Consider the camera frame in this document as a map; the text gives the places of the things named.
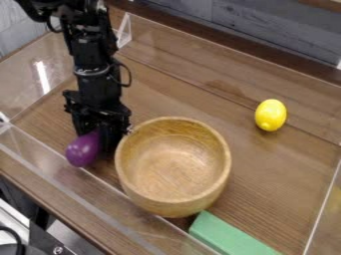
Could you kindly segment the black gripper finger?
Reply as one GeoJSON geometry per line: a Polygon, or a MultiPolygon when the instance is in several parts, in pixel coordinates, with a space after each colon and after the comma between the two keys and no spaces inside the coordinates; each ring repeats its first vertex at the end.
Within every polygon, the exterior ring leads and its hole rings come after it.
{"type": "Polygon", "coordinates": [[[100,140],[103,153],[112,153],[123,136],[128,133],[126,128],[118,126],[100,127],[100,140]]]}
{"type": "Polygon", "coordinates": [[[91,131],[90,122],[86,117],[74,116],[72,121],[78,135],[84,135],[91,131]]]}

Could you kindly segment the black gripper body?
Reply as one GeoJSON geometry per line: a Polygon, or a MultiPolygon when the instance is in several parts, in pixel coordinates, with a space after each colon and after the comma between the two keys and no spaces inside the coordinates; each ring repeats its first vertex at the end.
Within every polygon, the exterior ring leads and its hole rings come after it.
{"type": "Polygon", "coordinates": [[[88,95],[83,95],[80,91],[66,90],[63,97],[64,111],[71,117],[86,117],[91,131],[100,129],[102,126],[128,129],[132,111],[122,103],[122,90],[112,89],[103,94],[90,93],[88,95]]]}

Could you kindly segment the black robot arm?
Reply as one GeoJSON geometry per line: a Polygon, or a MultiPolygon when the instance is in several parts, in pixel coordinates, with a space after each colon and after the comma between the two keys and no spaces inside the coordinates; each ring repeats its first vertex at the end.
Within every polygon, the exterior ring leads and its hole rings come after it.
{"type": "Polygon", "coordinates": [[[122,94],[132,81],[122,79],[128,67],[115,58],[119,47],[108,5],[104,0],[15,1],[35,22],[60,21],[51,31],[64,36],[78,79],[78,89],[63,92],[64,111],[72,116],[76,134],[95,130],[100,152],[111,153],[131,125],[132,112],[122,103],[122,94]]]}

